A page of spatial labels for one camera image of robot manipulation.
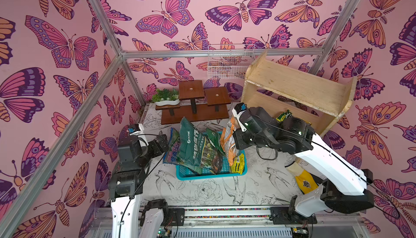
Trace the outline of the blue green soil bag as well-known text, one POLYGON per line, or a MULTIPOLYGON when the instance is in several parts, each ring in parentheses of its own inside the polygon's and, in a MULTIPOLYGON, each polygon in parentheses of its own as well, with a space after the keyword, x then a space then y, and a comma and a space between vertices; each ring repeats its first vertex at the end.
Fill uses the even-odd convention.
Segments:
POLYGON ((171 128, 170 131, 170 140, 169 140, 169 150, 167 153, 164 154, 163 163, 165 164, 174 164, 174 165, 182 165, 193 173, 197 175, 201 175, 203 170, 201 167, 194 166, 192 164, 186 164, 179 156, 180 153, 180 134, 175 128, 171 128))

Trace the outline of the orange white fertilizer bag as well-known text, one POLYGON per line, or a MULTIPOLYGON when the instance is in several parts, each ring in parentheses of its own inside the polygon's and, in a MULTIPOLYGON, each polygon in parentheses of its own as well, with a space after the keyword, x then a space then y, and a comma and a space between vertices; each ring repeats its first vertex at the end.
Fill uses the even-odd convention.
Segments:
POLYGON ((233 136, 238 129, 238 121, 232 116, 227 122, 226 127, 223 129, 220 138, 220 145, 226 155, 229 166, 233 166, 235 158, 240 155, 240 151, 236 147, 235 138, 233 136))

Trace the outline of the dark green soil bag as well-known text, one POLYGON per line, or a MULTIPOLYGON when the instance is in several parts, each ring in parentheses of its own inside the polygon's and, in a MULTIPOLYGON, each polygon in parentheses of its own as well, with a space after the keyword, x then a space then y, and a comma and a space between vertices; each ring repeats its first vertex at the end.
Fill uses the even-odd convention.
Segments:
POLYGON ((205 133, 199 131, 187 118, 180 122, 180 158, 186 164, 219 174, 223 167, 224 156, 210 143, 205 133))

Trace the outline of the yellow fertilizer bag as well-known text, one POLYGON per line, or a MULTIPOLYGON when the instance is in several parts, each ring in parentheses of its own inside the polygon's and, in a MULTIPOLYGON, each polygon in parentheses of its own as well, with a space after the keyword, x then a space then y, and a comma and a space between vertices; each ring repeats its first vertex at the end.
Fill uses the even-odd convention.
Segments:
POLYGON ((276 120, 280 123, 283 122, 287 118, 291 118, 293 114, 290 110, 287 110, 285 112, 282 112, 278 117, 276 117, 276 120))
POLYGON ((245 155, 241 153, 234 158, 233 164, 230 166, 230 172, 242 175, 245 171, 245 155))

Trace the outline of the small green bag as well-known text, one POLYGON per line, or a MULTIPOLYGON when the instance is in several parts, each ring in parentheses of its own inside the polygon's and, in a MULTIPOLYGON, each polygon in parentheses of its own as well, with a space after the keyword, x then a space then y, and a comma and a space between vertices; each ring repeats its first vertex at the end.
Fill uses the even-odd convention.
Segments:
POLYGON ((206 129, 206 136, 208 137, 208 139, 209 139, 209 141, 210 141, 210 143, 222 154, 222 155, 225 155, 225 152, 224 152, 224 150, 223 150, 223 148, 222 148, 222 146, 221 146, 221 143, 220 143, 220 139, 221 139, 221 135, 218 133, 218 132, 216 132, 216 131, 213 131, 213 130, 211 130, 211 129, 209 129, 209 128, 207 128, 206 129))

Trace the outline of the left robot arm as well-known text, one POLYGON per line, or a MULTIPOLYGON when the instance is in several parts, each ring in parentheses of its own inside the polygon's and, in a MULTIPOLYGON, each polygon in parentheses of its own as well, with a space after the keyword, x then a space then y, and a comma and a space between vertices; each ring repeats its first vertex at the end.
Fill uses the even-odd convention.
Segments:
POLYGON ((158 238, 161 227, 171 227, 171 237, 184 224, 185 210, 169 208, 165 199, 147 202, 140 208, 144 184, 154 168, 153 158, 162 158, 169 149, 165 135, 147 141, 145 135, 127 136, 118 145, 119 161, 108 184, 112 209, 112 237, 158 238))

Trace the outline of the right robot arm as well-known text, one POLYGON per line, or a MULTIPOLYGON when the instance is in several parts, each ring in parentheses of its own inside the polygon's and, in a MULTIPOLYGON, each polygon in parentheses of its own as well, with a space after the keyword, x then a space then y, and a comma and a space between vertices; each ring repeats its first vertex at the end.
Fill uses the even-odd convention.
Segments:
POLYGON ((315 190, 293 196, 288 209, 273 212, 271 220, 276 224, 316 224, 313 215, 317 212, 332 209, 351 214, 374 207, 374 195, 367 189, 373 182, 372 172, 348 163, 304 120, 289 117, 279 122, 264 108, 248 108, 244 103, 237 104, 232 113, 239 124, 233 133, 238 150, 256 147, 286 152, 326 177, 315 190))

